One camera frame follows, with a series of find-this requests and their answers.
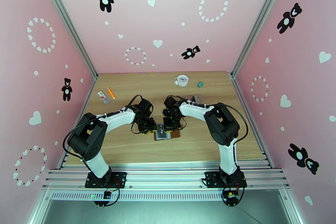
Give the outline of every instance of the metal vent grille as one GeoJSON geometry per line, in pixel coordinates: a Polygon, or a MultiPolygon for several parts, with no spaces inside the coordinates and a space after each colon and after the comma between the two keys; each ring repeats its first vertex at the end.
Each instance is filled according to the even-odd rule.
{"type": "MultiPolygon", "coordinates": [[[[113,201],[118,192],[112,193],[111,199],[103,199],[104,191],[61,191],[52,194],[53,200],[68,201],[113,201]]],[[[222,195],[217,191],[121,191],[119,201],[220,201],[222,195]]]]}

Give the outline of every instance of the alarm clock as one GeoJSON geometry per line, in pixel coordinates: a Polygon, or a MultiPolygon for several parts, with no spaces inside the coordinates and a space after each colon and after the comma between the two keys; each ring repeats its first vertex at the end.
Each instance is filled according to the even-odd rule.
{"type": "Polygon", "coordinates": [[[189,80],[188,76],[181,74],[174,79],[174,83],[175,85],[185,87],[188,85],[188,80],[189,80]]]}

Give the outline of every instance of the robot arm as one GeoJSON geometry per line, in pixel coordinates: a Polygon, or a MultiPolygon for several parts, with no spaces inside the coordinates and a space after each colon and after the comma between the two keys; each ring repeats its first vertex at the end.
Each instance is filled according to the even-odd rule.
{"type": "Polygon", "coordinates": [[[156,130],[156,123],[150,118],[151,108],[153,105],[141,97],[139,104],[126,105],[116,112],[98,116],[89,112],[79,121],[68,140],[68,145],[82,157],[95,177],[102,179],[111,172],[100,152],[105,134],[122,125],[133,123],[138,125],[140,133],[156,130]]]}
{"type": "MultiPolygon", "coordinates": [[[[180,120],[185,116],[205,121],[212,138],[218,143],[220,153],[219,173],[223,186],[225,188],[246,187],[244,174],[236,163],[235,143],[240,126],[226,105],[223,103],[199,104],[177,97],[179,98],[178,101],[173,96],[168,96],[164,102],[166,106],[163,111],[165,131],[182,129],[180,120]]],[[[231,202],[232,205],[236,205],[238,198],[231,199],[231,202]]]]}

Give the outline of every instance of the clock face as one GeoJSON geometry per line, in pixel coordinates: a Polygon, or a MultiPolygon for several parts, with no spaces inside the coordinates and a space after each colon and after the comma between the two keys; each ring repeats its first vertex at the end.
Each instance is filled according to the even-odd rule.
{"type": "Polygon", "coordinates": [[[180,77],[179,80],[182,81],[182,82],[186,82],[188,80],[188,78],[186,78],[186,77],[180,77]]]}

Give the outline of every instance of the white heart decal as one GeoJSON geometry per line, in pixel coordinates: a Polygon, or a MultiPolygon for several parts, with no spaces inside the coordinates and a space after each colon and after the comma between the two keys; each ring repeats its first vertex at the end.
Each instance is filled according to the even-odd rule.
{"type": "Polygon", "coordinates": [[[41,120],[41,114],[40,114],[40,112],[39,111],[35,111],[33,113],[33,117],[31,117],[29,119],[29,124],[30,125],[37,125],[37,124],[40,124],[41,122],[42,122],[42,120],[41,120]]]}
{"type": "Polygon", "coordinates": [[[153,44],[155,47],[160,48],[162,45],[163,41],[162,40],[154,40],[153,44]]]}
{"type": "Polygon", "coordinates": [[[331,54],[326,54],[324,51],[321,51],[320,52],[320,55],[319,55],[319,59],[320,59],[320,63],[324,63],[324,62],[327,62],[329,59],[331,59],[331,54]]]}
{"type": "Polygon", "coordinates": [[[148,0],[147,3],[148,3],[150,6],[154,7],[154,5],[155,5],[155,0],[148,0]]]}
{"type": "Polygon", "coordinates": [[[312,199],[311,199],[311,197],[310,197],[309,195],[305,196],[305,197],[304,197],[304,200],[305,200],[308,204],[310,204],[311,206],[313,205],[313,203],[312,203],[312,199]]]}
{"type": "Polygon", "coordinates": [[[291,106],[291,101],[288,100],[286,95],[282,95],[281,100],[280,100],[280,106],[288,108],[291,106]]]}

